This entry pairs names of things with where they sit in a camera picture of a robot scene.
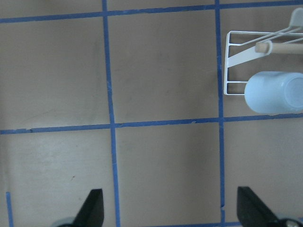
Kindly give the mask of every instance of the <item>plastic cup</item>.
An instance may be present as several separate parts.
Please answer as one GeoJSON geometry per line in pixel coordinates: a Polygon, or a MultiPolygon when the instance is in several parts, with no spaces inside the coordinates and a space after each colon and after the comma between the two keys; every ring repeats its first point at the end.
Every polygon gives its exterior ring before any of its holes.
{"type": "Polygon", "coordinates": [[[260,114],[290,114],[303,111],[303,74],[259,72],[245,86],[247,105],[260,114]]]}

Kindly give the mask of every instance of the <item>dish rack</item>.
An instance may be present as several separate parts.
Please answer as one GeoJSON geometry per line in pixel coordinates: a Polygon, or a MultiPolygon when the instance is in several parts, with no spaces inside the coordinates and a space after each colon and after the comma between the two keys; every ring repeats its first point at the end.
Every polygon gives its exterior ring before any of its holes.
{"type": "Polygon", "coordinates": [[[230,31],[226,36],[225,47],[225,64],[224,64],[224,94],[227,96],[243,96],[241,93],[229,93],[228,84],[246,84],[247,81],[232,81],[229,80],[229,68],[251,61],[257,58],[262,58],[270,55],[271,53],[279,54],[303,54],[303,44],[298,43],[303,41],[303,8],[297,8],[292,12],[289,27],[277,32],[247,32],[247,31],[230,31]],[[259,35],[259,38],[249,40],[244,43],[231,43],[231,35],[259,35]],[[291,40],[283,43],[277,42],[277,38],[288,36],[291,40]],[[232,46],[245,46],[252,45],[238,54],[229,57],[230,48],[232,46]]]}

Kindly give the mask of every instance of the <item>white hook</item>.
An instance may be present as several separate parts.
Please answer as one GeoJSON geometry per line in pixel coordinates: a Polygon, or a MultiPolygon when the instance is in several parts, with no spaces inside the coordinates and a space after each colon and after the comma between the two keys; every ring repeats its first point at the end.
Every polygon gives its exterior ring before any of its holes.
{"type": "Polygon", "coordinates": [[[297,8],[293,11],[289,26],[303,27],[303,8],[297,8]]]}

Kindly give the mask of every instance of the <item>wooden rod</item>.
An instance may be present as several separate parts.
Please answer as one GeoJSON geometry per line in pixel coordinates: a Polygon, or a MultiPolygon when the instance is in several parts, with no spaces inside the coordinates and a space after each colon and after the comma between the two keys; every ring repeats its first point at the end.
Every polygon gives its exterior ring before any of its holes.
{"type": "MultiPolygon", "coordinates": [[[[289,54],[303,54],[303,44],[272,44],[272,53],[289,53],[289,54]]],[[[256,52],[267,53],[269,49],[268,43],[257,43],[256,52]]]]}

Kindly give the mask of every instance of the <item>grid line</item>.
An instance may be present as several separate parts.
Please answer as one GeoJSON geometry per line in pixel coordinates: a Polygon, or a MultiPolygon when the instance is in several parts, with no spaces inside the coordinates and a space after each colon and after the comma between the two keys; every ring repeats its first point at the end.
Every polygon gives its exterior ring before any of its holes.
{"type": "MultiPolygon", "coordinates": [[[[262,121],[262,120],[276,120],[276,119],[292,119],[303,118],[303,113],[298,114],[279,114],[279,115],[253,115],[253,116],[236,116],[236,117],[219,117],[214,118],[193,118],[193,119],[179,119],[179,120],[163,120],[163,121],[147,121],[147,122],[125,122],[115,123],[115,128],[125,127],[148,127],[148,126],[162,126],[175,124],[202,124],[213,122],[244,122],[244,121],[262,121]]],[[[81,131],[81,130],[100,130],[110,129],[110,124],[92,124],[92,125],[76,125],[76,126],[62,126],[62,127],[45,127],[32,129],[8,129],[0,130],[0,135],[10,134],[24,134],[24,133],[38,133],[38,132],[57,132],[57,131],[81,131]]]]}
{"type": "Polygon", "coordinates": [[[7,210],[8,210],[8,216],[9,216],[8,217],[9,218],[9,227],[14,227],[10,192],[6,192],[5,195],[6,195],[6,205],[7,205],[7,210]]]}
{"type": "MultiPolygon", "coordinates": [[[[102,0],[102,10],[103,12],[107,12],[107,0],[102,0]]],[[[104,50],[105,50],[106,77],[107,77],[107,98],[108,98],[108,110],[109,110],[109,120],[110,120],[112,168],[113,168],[113,179],[114,179],[116,227],[120,227],[119,184],[118,184],[118,168],[117,168],[117,158],[116,158],[116,128],[115,128],[112,79],[111,79],[111,69],[110,69],[109,33],[108,33],[107,16],[103,17],[103,33],[104,33],[104,50]]]]}
{"type": "Polygon", "coordinates": [[[285,0],[285,1],[230,3],[230,4],[219,4],[219,6],[198,5],[198,6],[179,6],[179,7],[150,8],[150,9],[128,9],[128,10],[112,10],[112,11],[104,10],[102,12],[0,18],[0,24],[31,22],[31,21],[78,19],[78,18],[90,18],[90,17],[111,17],[111,16],[133,15],[133,14],[142,14],[142,13],[170,13],[170,12],[184,12],[184,11],[199,11],[199,10],[211,10],[211,9],[215,9],[216,7],[219,7],[220,9],[237,9],[237,8],[254,8],[254,7],[291,6],[291,5],[301,5],[301,4],[303,4],[303,0],[285,0]]]}
{"type": "Polygon", "coordinates": [[[221,22],[220,0],[215,0],[215,30],[217,52],[217,83],[219,110],[219,154],[220,154],[220,215],[221,227],[225,227],[225,171],[224,171],[224,113],[223,113],[223,84],[222,84],[222,53],[221,53],[221,22]]]}

